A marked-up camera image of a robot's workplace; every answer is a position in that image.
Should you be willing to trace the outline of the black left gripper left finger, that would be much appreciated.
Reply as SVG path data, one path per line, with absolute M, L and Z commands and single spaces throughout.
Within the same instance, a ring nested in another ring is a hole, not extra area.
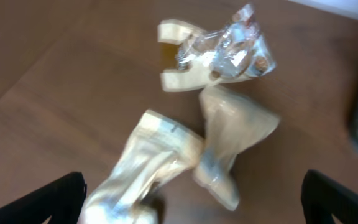
M 76 224 L 86 198 L 81 172 L 63 177 L 0 208 L 0 223 Z

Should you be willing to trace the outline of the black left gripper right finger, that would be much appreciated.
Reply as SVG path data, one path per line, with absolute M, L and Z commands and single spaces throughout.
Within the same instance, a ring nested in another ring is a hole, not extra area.
M 308 170 L 301 186 L 306 224 L 358 223 L 358 195 L 317 170 Z

